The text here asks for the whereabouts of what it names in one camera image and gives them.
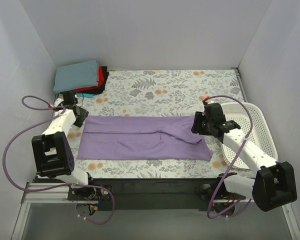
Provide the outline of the purple t shirt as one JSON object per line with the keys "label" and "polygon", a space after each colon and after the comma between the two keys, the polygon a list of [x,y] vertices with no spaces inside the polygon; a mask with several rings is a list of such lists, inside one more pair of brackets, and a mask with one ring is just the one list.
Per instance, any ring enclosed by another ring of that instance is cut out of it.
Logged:
{"label": "purple t shirt", "polygon": [[89,116],[79,160],[203,160],[213,152],[191,132],[193,116]]}

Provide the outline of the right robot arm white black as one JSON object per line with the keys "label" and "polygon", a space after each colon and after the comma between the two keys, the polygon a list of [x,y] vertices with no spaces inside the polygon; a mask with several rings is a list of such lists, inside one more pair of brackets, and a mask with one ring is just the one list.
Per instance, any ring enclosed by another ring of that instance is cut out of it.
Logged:
{"label": "right robot arm white black", "polygon": [[278,160],[267,123],[255,105],[206,103],[203,112],[195,113],[191,131],[218,139],[229,166],[237,167],[240,160],[253,174],[251,178],[230,171],[220,174],[211,186],[211,201],[216,196],[244,197],[268,212],[297,200],[294,168]]}

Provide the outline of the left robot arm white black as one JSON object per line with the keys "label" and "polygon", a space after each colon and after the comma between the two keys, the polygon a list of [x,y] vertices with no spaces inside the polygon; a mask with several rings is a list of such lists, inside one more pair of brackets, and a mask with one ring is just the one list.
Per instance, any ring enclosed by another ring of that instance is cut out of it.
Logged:
{"label": "left robot arm white black", "polygon": [[91,175],[75,167],[75,157],[69,145],[67,135],[72,126],[82,127],[89,112],[78,106],[78,98],[73,91],[62,93],[57,99],[58,107],[48,128],[31,140],[37,175],[44,178],[58,179],[74,188],[85,200],[96,196],[96,187],[91,184]]}

